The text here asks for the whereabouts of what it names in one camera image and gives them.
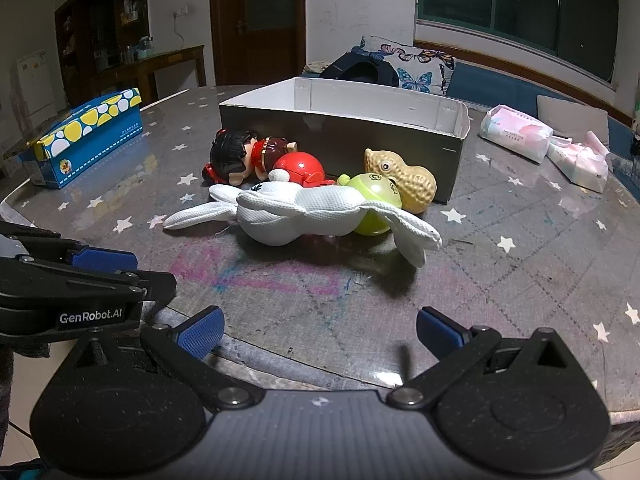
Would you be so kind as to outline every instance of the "pink tissue package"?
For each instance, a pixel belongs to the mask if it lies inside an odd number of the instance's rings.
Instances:
[[[609,174],[608,153],[598,137],[588,132],[584,145],[553,136],[547,155],[571,182],[602,193]]]
[[[534,117],[499,105],[487,112],[480,136],[541,163],[549,148],[553,129]]]

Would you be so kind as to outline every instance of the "window frame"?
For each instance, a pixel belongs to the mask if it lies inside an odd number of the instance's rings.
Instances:
[[[416,1],[416,6],[417,6],[417,12],[416,12],[416,16],[417,19],[420,21],[424,21],[424,22],[435,22],[435,23],[444,23],[446,25],[453,25],[455,27],[459,27],[459,28],[466,28],[468,30],[473,30],[476,32],[481,32],[482,34],[485,34],[487,36],[494,36],[498,39],[502,39],[502,40],[508,40],[508,41],[513,41],[513,43],[517,43],[520,44],[528,49],[534,50],[534,51],[538,51],[541,52],[542,54],[546,54],[547,56],[552,56],[554,58],[556,58],[559,62],[561,62],[562,64],[568,64],[572,67],[575,67],[576,70],[578,70],[579,72],[584,72],[587,73],[589,76],[597,79],[598,81],[602,81],[604,83],[606,83],[608,86],[612,85],[612,80],[613,80],[613,75],[614,75],[614,69],[615,69],[615,65],[616,65],[616,54],[617,51],[614,52],[614,59],[613,59],[613,64],[611,67],[611,74],[609,75],[608,79],[602,79],[601,77],[597,76],[596,74],[590,72],[589,70],[587,70],[586,68],[583,68],[581,66],[578,66],[574,63],[571,63],[570,61],[565,60],[564,58],[558,56],[558,45],[559,45],[559,41],[560,41],[560,15],[562,12],[562,0],[558,0],[558,11],[557,11],[557,16],[558,16],[558,26],[556,27],[556,50],[552,50],[549,49],[545,46],[542,46],[540,44],[537,43],[533,43],[531,41],[527,41],[527,40],[523,40],[522,38],[519,38],[517,36],[512,36],[511,34],[507,34],[504,32],[501,32],[500,30],[496,30],[495,28],[495,13],[496,13],[496,3],[497,0],[492,0],[492,6],[491,6],[491,27],[483,27],[481,25],[475,25],[473,23],[467,23],[467,22],[461,22],[460,20],[452,20],[450,18],[442,18],[440,16],[433,16],[430,14],[425,14],[424,13],[424,0],[417,0]]]

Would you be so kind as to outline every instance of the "butterfly pillow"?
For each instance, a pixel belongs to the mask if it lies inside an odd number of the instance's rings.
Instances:
[[[403,45],[378,36],[363,36],[352,52],[384,59],[398,72],[400,86],[407,90],[445,96],[456,58],[439,50]]]

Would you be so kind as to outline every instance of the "wooden cabinet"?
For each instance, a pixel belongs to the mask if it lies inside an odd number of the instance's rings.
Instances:
[[[127,47],[133,50],[149,35],[146,0],[69,0],[56,11],[55,20],[70,107],[93,98],[92,79],[124,65]]]

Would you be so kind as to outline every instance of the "white plush toy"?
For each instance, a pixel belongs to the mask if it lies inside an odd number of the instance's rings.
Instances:
[[[427,222],[391,204],[365,200],[353,187],[304,188],[293,182],[263,182],[250,190],[216,184],[209,202],[169,216],[165,229],[181,229],[210,220],[237,220],[251,238],[281,246],[300,235],[343,236],[364,215],[375,211],[391,227],[398,250],[415,267],[424,265],[424,251],[442,245],[440,234]]]

